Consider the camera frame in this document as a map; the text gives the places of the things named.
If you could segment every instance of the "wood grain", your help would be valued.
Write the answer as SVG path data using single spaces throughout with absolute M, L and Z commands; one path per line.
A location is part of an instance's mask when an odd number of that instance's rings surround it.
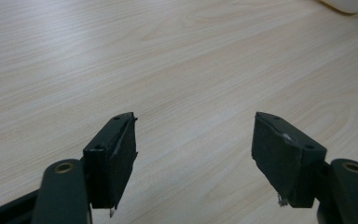
M 313 0 L 0 1 L 0 205 L 133 111 L 139 156 L 94 223 L 317 223 L 251 158 L 256 111 L 358 161 L 358 14 Z

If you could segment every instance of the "wooden table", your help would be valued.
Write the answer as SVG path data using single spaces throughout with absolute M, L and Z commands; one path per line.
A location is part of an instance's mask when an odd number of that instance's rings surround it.
M 358 14 L 313 0 L 0 1 L 0 205 L 133 111 L 138 158 L 112 219 L 317 223 L 255 166 L 256 111 L 358 161 Z

